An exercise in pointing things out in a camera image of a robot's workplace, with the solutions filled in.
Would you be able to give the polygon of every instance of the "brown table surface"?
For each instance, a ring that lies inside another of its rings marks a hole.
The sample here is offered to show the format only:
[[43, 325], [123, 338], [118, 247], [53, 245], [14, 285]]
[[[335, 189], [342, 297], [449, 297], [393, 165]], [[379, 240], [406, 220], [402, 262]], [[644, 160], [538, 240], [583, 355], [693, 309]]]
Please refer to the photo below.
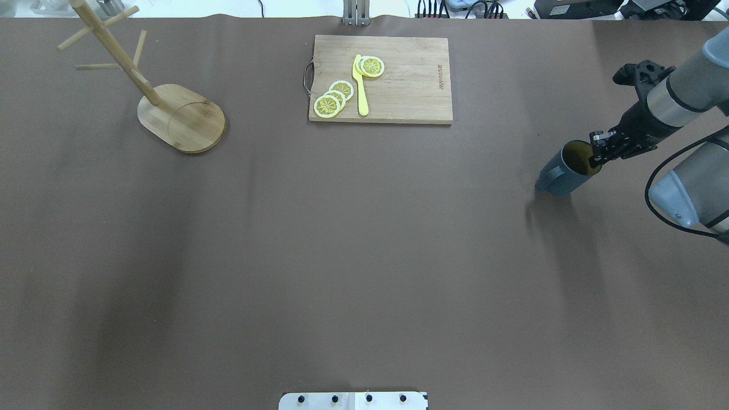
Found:
[[[420, 390], [432, 409], [729, 408], [729, 252], [646, 209], [652, 169], [726, 119], [535, 195], [617, 123], [624, 63], [725, 24], [129, 20], [153, 84], [218, 103], [175, 151], [77, 19], [0, 20], [0, 408], [276, 409], [283, 392]], [[446, 36], [454, 123], [312, 123], [315, 34]]]

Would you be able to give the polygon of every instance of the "yellow knife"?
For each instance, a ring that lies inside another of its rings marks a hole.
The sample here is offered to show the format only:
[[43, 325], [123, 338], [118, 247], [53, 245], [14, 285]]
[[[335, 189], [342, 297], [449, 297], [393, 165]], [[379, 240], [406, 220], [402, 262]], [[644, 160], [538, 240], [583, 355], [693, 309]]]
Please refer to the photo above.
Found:
[[365, 95], [365, 83], [362, 81], [362, 73], [357, 70], [357, 63], [362, 58], [361, 54], [357, 54], [352, 63], [352, 78], [357, 81], [357, 108], [359, 114], [366, 117], [370, 113], [370, 106], [367, 104], [367, 96]]

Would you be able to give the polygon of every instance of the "wooden peg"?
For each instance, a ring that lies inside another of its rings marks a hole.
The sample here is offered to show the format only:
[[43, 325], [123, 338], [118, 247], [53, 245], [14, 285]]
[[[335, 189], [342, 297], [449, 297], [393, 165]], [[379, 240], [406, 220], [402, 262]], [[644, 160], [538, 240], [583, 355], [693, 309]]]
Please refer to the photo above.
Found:
[[[120, 22], [121, 20], [124, 20], [125, 18], [131, 16], [132, 14], [139, 11], [139, 7], [134, 6], [129, 9], [124, 10], [123, 12], [119, 13], [118, 15], [115, 15], [114, 17], [108, 19], [107, 21], [104, 21], [102, 25], [104, 27], [110, 27], [115, 23]], [[69, 48], [70, 46], [76, 44], [77, 41], [84, 38], [86, 34], [89, 34], [93, 30], [92, 27], [86, 26], [82, 28], [81, 30], [78, 30], [73, 36], [70, 36], [65, 42], [60, 43], [56, 48], [58, 51], [64, 51], [65, 49]]]
[[139, 7], [137, 6], [129, 7], [118, 15], [115, 15], [114, 17], [109, 18], [107, 21], [104, 21], [104, 27], [111, 27], [113, 24], [119, 23], [121, 20], [124, 20], [125, 18], [131, 16], [138, 11]]
[[119, 64], [82, 64], [76, 66], [77, 70], [110, 70], [110, 69], [121, 69]]
[[139, 67], [139, 58], [141, 57], [141, 50], [144, 48], [144, 41], [147, 40], [147, 30], [142, 30], [139, 34], [139, 41], [137, 42], [137, 49], [134, 52], [134, 65]]
[[137, 69], [132, 69], [131, 71], [132, 78], [136, 79], [139, 84], [141, 84], [141, 87], [139, 87], [140, 90], [144, 92], [144, 95], [149, 99], [149, 102], [152, 103], [152, 105], [160, 105], [162, 102], [162, 98], [157, 95], [157, 91], [155, 91], [154, 88], [152, 88], [152, 84], [149, 83], [149, 80], [144, 77], [144, 75], [139, 72]]
[[91, 32], [91, 27], [86, 26], [82, 28], [81, 30], [78, 30], [73, 36], [70, 36], [68, 39], [66, 39], [65, 42], [60, 43], [56, 48], [58, 51], [64, 51], [65, 49], [69, 48], [70, 46], [76, 44], [77, 41], [84, 38], [86, 34], [89, 34]]

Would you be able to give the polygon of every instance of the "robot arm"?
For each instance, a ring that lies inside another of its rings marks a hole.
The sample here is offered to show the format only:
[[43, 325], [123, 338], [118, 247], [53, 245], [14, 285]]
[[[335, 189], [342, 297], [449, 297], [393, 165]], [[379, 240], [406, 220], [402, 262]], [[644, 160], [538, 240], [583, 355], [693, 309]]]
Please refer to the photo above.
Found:
[[[719, 107], [729, 115], [729, 28], [707, 41], [678, 69], [666, 69], [652, 61], [626, 64], [613, 81], [634, 86], [638, 102], [609, 132], [590, 134], [593, 168], [654, 150], [659, 142], [711, 108]], [[646, 188], [646, 201], [655, 211], [650, 197], [684, 231], [699, 233], [688, 227], [701, 223], [716, 232], [702, 234], [729, 244], [729, 127], [670, 157], [651, 176], [649, 186], [660, 168], [698, 145], [655, 186]]]

